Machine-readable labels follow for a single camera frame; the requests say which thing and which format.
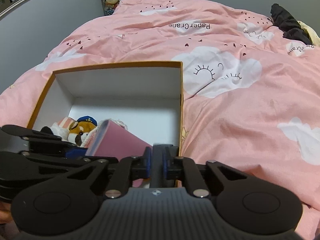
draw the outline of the metal screw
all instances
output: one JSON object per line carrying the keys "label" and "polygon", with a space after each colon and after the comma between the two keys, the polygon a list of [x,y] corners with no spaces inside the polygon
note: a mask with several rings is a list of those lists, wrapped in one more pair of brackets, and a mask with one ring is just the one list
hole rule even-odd
{"label": "metal screw", "polygon": [[193,192],[193,195],[195,195],[196,197],[206,197],[208,196],[210,193],[209,191],[207,191],[206,189],[196,189],[194,192]]}
{"label": "metal screw", "polygon": [[105,195],[108,198],[117,198],[121,196],[121,192],[119,190],[116,189],[110,189],[108,191],[106,191]]}
{"label": "metal screw", "polygon": [[26,152],[26,151],[21,152],[21,154],[22,154],[23,156],[30,156],[30,153],[29,153],[29,152]]}

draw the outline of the pink duvet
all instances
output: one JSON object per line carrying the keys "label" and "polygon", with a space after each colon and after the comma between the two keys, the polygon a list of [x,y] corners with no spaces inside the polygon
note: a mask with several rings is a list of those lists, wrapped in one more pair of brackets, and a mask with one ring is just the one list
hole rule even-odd
{"label": "pink duvet", "polygon": [[76,29],[0,95],[0,125],[25,126],[53,70],[120,61],[183,62],[184,156],[250,172],[320,219],[320,48],[287,40],[269,18],[205,0],[122,0]]}

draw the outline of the winnie the pooh plush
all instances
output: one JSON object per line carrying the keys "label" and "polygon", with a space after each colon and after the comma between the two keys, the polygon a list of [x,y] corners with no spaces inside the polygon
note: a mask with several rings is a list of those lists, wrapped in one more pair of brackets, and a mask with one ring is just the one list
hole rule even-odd
{"label": "winnie the pooh plush", "polygon": [[119,2],[120,0],[106,0],[106,8],[111,8],[115,9],[116,8],[116,3]]}
{"label": "winnie the pooh plush", "polygon": [[97,121],[91,116],[80,117],[77,121],[70,124],[68,141],[81,146],[85,138],[87,138],[89,132],[91,132],[97,126]]}

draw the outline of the cardboard box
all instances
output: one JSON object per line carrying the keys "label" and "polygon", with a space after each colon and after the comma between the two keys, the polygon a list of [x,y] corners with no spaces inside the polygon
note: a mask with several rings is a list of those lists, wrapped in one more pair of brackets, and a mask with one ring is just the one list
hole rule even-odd
{"label": "cardboard box", "polygon": [[66,116],[89,115],[97,122],[121,120],[153,145],[180,146],[182,62],[151,61],[81,66],[54,71],[41,93],[28,128],[41,130]]}

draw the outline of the stuffed animal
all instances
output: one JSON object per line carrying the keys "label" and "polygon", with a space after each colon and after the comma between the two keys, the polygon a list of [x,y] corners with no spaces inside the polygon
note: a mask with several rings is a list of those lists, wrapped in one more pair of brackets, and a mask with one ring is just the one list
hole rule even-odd
{"label": "stuffed animal", "polygon": [[97,121],[90,116],[80,117],[69,127],[68,141],[81,146],[88,134],[97,126]]}
{"label": "stuffed animal", "polygon": [[56,122],[51,127],[43,127],[41,132],[57,135],[62,138],[62,141],[68,141],[69,129],[60,127]]}
{"label": "stuffed animal", "polygon": [[106,8],[115,9],[116,3],[120,0],[106,0]]}

